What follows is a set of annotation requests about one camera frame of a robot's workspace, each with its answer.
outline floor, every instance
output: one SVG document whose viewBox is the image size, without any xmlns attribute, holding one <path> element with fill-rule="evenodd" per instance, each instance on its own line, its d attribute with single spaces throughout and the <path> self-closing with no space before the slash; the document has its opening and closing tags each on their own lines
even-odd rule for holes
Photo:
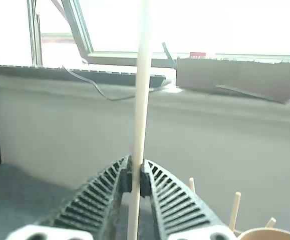
<svg viewBox="0 0 290 240">
<path fill-rule="evenodd" d="M 0 165 L 0 240 L 24 225 L 44 218 L 65 199 L 70 199 L 73 192 L 33 178 L 15 166 Z M 123 205 L 117 225 L 117 240 L 127 239 L 127 219 L 128 208 Z M 141 210 L 138 239 L 153 238 L 151 213 Z"/>
</svg>

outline black keyboard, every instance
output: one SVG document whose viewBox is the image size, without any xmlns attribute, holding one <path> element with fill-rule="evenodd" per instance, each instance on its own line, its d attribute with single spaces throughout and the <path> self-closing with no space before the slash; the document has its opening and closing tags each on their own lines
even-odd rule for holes
<svg viewBox="0 0 290 240">
<path fill-rule="evenodd" d="M 82 77 L 93 80 L 98 84 L 135 86 L 136 83 L 135 73 L 92 71 L 79 69 L 70 69 L 70 71 Z M 10 77 L 83 82 L 82 80 L 70 75 L 65 69 L 62 68 L 0 65 L 0 75 Z M 149 87 L 160 87 L 164 80 L 166 80 L 165 76 L 151 75 Z"/>
</svg>

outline wooden dowel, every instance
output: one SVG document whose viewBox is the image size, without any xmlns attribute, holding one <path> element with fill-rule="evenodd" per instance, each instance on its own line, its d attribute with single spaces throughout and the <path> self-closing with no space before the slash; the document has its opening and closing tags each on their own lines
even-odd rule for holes
<svg viewBox="0 0 290 240">
<path fill-rule="evenodd" d="M 140 41 L 137 58 L 135 136 L 132 154 L 132 192 L 128 210 L 128 240 L 137 240 L 140 204 L 140 166 L 144 157 L 151 67 L 151 0 L 141 0 Z"/>
<path fill-rule="evenodd" d="M 238 215 L 240 197 L 241 197 L 241 193 L 236 192 L 235 198 L 234 198 L 234 205 L 233 205 L 233 209 L 231 211 L 231 216 L 230 216 L 230 221 L 229 221 L 229 226 L 228 226 L 229 229 L 232 231 L 235 230 L 235 226 L 236 226 L 236 219 L 237 219 L 237 215 Z"/>
<path fill-rule="evenodd" d="M 194 193 L 196 192 L 195 191 L 195 182 L 194 182 L 194 178 L 190 178 L 189 179 L 189 188 L 190 188 L 190 190 L 192 190 Z"/>
<path fill-rule="evenodd" d="M 271 227 L 273 227 L 275 225 L 275 223 L 276 223 L 276 219 L 275 218 L 270 218 L 270 220 L 266 224 L 265 228 L 271 228 Z"/>
</svg>

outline black cable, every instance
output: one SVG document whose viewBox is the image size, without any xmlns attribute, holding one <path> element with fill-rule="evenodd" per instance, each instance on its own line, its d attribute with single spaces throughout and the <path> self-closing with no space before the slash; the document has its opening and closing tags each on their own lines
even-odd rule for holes
<svg viewBox="0 0 290 240">
<path fill-rule="evenodd" d="M 113 97 L 106 96 L 106 95 L 103 93 L 103 91 L 101 91 L 101 89 L 98 87 L 98 85 L 96 84 L 95 81 L 93 81 L 93 80 L 91 80 L 91 79 L 88 79 L 88 78 L 86 78 L 86 77 L 80 76 L 80 75 L 78 75 L 78 74 L 76 74 L 76 73 L 74 73 L 74 72 L 72 72 L 72 71 L 66 69 L 64 66 L 63 66 L 63 69 L 66 70 L 69 74 L 71 74 L 71 75 L 74 76 L 75 78 L 78 78 L 78 79 L 80 79 L 80 80 L 82 80 L 82 81 L 84 81 L 84 82 L 88 82 L 88 83 L 92 84 L 92 85 L 95 87 L 95 89 L 97 90 L 97 92 L 98 92 L 101 96 L 103 96 L 105 99 L 107 99 L 107 100 L 109 100 L 109 101 L 113 101 L 113 102 L 115 102 L 115 101 L 121 101 L 121 100 L 133 99 L 133 98 L 135 97 L 134 94 L 133 94 L 133 95 L 129 95 L 129 96 L 119 97 L 119 98 L 113 98 Z M 163 85 L 163 86 L 157 87 L 157 88 L 155 88 L 155 89 L 152 89 L 152 90 L 149 91 L 149 93 L 154 93 L 154 92 L 161 91 L 161 90 L 165 89 L 166 85 Z"/>
<path fill-rule="evenodd" d="M 269 96 L 265 96 L 265 95 L 261 95 L 261 94 L 258 94 L 258 93 L 252 93 L 250 91 L 245 91 L 245 90 L 241 90 L 239 88 L 235 88 L 235 87 L 230 87 L 230 86 L 226 86 L 226 85 L 216 85 L 215 86 L 215 89 L 224 89 L 224 90 L 228 90 L 228 91 L 232 91 L 232 92 L 235 92 L 235 93 L 239 93 L 239 94 L 242 94 L 242 95 L 245 95 L 245 96 L 249 96 L 249 97 L 253 97 L 253 98 L 257 98 L 257 99 L 262 99 L 262 100 L 267 100 L 267 101 L 273 101 L 273 102 L 277 102 L 277 103 L 282 103 L 274 98 L 271 98 Z"/>
</svg>

